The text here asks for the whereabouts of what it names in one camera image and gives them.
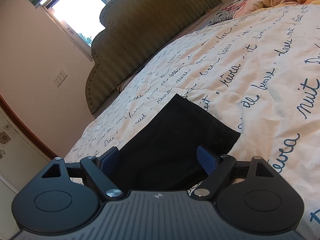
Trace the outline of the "black pants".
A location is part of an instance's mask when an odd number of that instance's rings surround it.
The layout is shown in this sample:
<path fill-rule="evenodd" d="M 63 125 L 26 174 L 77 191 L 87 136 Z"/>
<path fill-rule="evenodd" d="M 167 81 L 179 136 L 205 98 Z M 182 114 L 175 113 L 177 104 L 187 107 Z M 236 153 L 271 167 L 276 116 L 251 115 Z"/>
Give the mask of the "black pants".
<path fill-rule="evenodd" d="M 120 149 L 108 177 L 123 191 L 187 190 L 207 178 L 197 148 L 228 154 L 239 137 L 239 132 L 176 94 Z"/>

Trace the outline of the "wardrobe with flower decals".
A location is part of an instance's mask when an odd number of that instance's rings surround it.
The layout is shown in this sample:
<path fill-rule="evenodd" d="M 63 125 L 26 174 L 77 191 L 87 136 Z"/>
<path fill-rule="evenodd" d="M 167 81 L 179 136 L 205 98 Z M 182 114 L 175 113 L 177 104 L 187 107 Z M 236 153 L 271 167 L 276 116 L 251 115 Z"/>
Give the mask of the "wardrobe with flower decals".
<path fill-rule="evenodd" d="M 11 213 L 14 197 L 55 157 L 1 98 L 1 239 L 19 231 Z"/>

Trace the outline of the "white script-print bedspread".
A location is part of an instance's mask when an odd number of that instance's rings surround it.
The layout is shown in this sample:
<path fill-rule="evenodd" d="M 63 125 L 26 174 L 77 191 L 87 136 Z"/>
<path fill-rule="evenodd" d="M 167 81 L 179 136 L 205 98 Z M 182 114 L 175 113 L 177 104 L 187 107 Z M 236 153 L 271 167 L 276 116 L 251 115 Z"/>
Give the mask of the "white script-print bedspread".
<path fill-rule="evenodd" d="M 319 239 L 319 4 L 264 9 L 167 45 L 66 160 L 124 146 L 176 94 L 240 132 L 232 156 L 266 159 L 303 198 L 298 232 Z"/>

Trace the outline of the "floral pillow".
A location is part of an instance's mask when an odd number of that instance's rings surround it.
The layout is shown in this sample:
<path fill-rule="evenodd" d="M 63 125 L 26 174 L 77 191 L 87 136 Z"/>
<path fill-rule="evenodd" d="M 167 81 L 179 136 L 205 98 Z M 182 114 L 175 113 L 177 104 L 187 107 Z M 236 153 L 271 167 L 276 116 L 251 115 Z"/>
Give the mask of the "floral pillow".
<path fill-rule="evenodd" d="M 234 15 L 240 10 L 248 0 L 234 0 L 227 7 L 221 9 L 208 23 L 208 26 L 233 19 Z"/>

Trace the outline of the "olive tufted headboard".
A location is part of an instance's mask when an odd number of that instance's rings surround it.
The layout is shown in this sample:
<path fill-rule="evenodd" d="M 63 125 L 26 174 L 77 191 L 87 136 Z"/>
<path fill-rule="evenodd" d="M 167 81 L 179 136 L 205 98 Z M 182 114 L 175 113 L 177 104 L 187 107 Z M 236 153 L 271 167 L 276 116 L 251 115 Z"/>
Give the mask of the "olive tufted headboard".
<path fill-rule="evenodd" d="M 85 96 L 91 114 L 116 88 L 221 0 L 111 0 L 99 19 L 104 26 L 93 40 L 94 61 Z"/>

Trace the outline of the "white wall socket pair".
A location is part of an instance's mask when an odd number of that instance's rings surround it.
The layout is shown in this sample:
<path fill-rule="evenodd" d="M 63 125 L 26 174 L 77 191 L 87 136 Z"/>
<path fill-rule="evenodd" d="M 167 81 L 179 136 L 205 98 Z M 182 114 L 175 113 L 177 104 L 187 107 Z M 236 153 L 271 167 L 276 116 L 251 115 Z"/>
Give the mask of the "white wall socket pair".
<path fill-rule="evenodd" d="M 64 70 L 61 70 L 59 74 L 57 74 L 57 76 L 53 79 L 54 85 L 56 85 L 56 87 L 60 87 L 67 76 L 67 73 Z"/>

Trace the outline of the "window with metal frame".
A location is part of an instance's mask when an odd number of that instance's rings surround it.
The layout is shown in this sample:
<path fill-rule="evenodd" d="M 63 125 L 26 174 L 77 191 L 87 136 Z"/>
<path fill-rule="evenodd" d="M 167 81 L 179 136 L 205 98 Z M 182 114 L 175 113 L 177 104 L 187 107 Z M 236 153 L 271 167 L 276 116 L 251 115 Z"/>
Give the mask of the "window with metal frame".
<path fill-rule="evenodd" d="M 42 8 L 69 35 L 76 46 L 91 58 L 94 38 L 105 29 L 99 17 L 111 0 L 48 0 Z"/>

